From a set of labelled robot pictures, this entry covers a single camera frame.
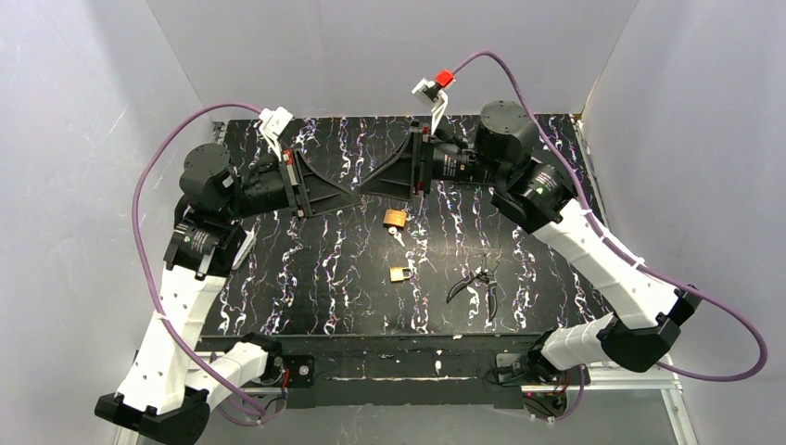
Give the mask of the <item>small silver key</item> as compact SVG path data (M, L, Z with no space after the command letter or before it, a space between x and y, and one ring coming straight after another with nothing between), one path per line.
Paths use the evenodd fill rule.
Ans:
M390 235L391 235L391 236L392 236L392 237L393 237L393 238L394 238L394 239L395 239L395 240L396 240L396 241L397 241L397 242L398 242L398 243L399 243L399 244L400 244L402 247L404 247L404 248L406 247L406 245L405 245L405 243L404 243L404 241L403 241L403 237L402 237L401 231L400 231L400 229L399 229L398 227L396 227L396 226L390 226L390 227L389 227L387 230L388 230L388 233L389 233L389 234L390 234Z

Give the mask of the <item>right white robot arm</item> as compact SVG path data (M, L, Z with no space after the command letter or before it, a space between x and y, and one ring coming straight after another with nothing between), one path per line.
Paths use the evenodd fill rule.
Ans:
M482 108L473 141L445 126L413 122L400 147L361 182L360 192L408 200L435 180L491 186L499 212L565 258L612 309L600 319L545 333L510 371L548 378L611 361L644 372L669 352L699 300L611 250L565 171L534 156L539 144L537 124L512 101Z

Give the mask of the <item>large brass padlock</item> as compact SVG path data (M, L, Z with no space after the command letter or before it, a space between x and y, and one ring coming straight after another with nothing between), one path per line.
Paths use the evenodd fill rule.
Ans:
M425 193L415 194L408 201L396 202L395 209L387 209L383 218L383 225L386 228L394 227L403 229L407 222L414 221L423 213L425 204Z

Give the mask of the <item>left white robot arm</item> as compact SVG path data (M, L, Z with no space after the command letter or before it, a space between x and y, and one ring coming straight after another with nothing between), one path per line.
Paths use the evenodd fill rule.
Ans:
M197 442L211 412L235 388L257 379L282 386L288 379L281 344L261 334L241 337L214 362L203 363L195 352L211 305L255 244L243 220L276 210L306 219L360 202L298 149L263 156L240 176L225 146L197 146L184 159L179 186L142 345L119 388L95 407L98 417L163 444Z

